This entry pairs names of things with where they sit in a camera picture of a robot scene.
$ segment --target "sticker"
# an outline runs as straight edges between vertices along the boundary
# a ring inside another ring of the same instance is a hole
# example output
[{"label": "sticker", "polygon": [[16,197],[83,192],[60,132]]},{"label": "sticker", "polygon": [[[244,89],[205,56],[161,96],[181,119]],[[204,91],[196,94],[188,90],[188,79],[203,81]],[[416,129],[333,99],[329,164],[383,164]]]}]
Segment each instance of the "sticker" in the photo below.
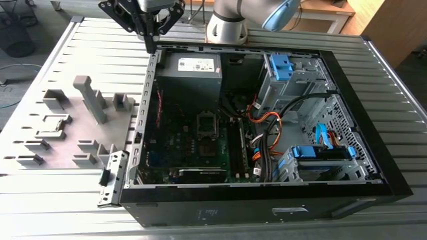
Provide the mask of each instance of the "sticker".
[{"label": "sticker", "polygon": [[260,107],[261,107],[261,105],[260,105],[256,101],[252,103],[252,106],[253,106],[256,109],[260,109]]},{"label": "sticker", "polygon": [[212,58],[180,58],[177,61],[177,71],[188,72],[215,72]]},{"label": "sticker", "polygon": [[257,175],[257,176],[261,175],[261,169],[260,168],[257,168],[257,167],[253,168],[253,175]]},{"label": "sticker", "polygon": [[208,221],[208,220],[215,220],[217,219],[219,216],[219,210],[212,208],[212,209],[199,209],[196,211],[196,219],[201,221]]},{"label": "sticker", "polygon": [[271,209],[271,212],[275,216],[277,216],[277,213],[293,213],[293,212],[308,212],[308,210],[304,207],[275,207]]}]

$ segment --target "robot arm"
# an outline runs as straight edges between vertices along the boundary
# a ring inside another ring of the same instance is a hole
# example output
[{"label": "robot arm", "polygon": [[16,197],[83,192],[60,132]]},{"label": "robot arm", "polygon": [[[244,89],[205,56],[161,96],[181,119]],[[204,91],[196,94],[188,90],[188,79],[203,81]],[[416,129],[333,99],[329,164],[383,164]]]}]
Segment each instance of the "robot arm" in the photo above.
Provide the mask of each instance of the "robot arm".
[{"label": "robot arm", "polygon": [[[272,32],[279,31],[296,12],[301,0],[215,0],[213,15],[207,25],[207,41],[243,44],[248,30],[245,19]],[[167,34],[184,14],[184,0],[101,0],[100,9],[129,33],[144,40],[149,54],[156,52],[159,35]],[[168,16],[156,20],[161,9]]]},{"label": "robot arm", "polygon": [[[97,6],[129,33],[144,40],[149,54],[156,52],[159,35],[167,34],[184,14],[184,0],[103,0]],[[168,16],[156,20],[161,9]]]},{"label": "robot arm", "polygon": [[207,25],[207,40],[215,44],[243,44],[248,29],[245,19],[263,29],[280,31],[289,22],[301,0],[215,0]]}]

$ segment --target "white label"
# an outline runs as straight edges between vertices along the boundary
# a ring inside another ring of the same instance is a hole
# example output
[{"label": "white label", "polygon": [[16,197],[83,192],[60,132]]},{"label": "white label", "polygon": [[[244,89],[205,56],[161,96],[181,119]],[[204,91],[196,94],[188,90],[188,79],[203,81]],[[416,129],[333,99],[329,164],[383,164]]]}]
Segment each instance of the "white label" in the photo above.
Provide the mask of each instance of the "white label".
[{"label": "white label", "polygon": [[261,105],[255,101],[252,106],[256,108],[256,109],[260,109]]},{"label": "white label", "polygon": [[271,211],[275,216],[277,216],[277,213],[293,214],[293,212],[308,212],[304,207],[275,207],[271,209]]},{"label": "white label", "polygon": [[215,72],[212,58],[180,58],[177,61],[177,71]]},{"label": "white label", "polygon": [[253,175],[260,176],[261,175],[261,169],[260,168],[253,168]]}]

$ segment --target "aluminum table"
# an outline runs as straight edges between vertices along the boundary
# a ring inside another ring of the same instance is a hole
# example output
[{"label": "aluminum table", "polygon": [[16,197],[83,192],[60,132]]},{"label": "aluminum table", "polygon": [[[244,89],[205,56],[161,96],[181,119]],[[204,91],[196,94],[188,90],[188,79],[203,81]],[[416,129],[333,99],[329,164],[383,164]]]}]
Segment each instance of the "aluminum table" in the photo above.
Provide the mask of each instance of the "aluminum table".
[{"label": "aluminum table", "polygon": [[[63,89],[68,96],[77,96],[73,76],[89,75],[93,89],[103,96],[125,93],[136,102],[140,100],[137,90],[144,84],[149,56],[144,44],[111,19],[80,20],[73,18],[69,23],[0,134],[2,168],[21,168],[2,158],[13,154],[12,136],[30,134],[22,122],[36,117],[29,114],[40,107],[42,89]],[[340,220],[144,229],[123,208],[96,208],[99,169],[21,169],[0,177],[0,234],[41,239],[60,236],[140,239],[141,235],[147,239],[420,239],[427,235],[427,115],[375,45],[349,35],[272,33],[259,29],[249,29],[248,33],[252,46],[335,53],[413,196]],[[204,39],[203,26],[177,24],[161,40],[201,43]]]}]

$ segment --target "black trash bin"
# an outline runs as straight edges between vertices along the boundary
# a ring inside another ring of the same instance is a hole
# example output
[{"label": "black trash bin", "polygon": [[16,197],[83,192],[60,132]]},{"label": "black trash bin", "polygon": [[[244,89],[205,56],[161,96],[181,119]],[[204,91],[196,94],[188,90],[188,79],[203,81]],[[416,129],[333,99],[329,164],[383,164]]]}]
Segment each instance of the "black trash bin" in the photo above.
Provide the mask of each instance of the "black trash bin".
[{"label": "black trash bin", "polygon": [[0,12],[0,48],[13,58],[28,56],[36,49],[25,27],[5,12]]},{"label": "black trash bin", "polygon": [[30,2],[30,0],[0,0],[0,7],[24,27],[30,27],[38,22]]}]

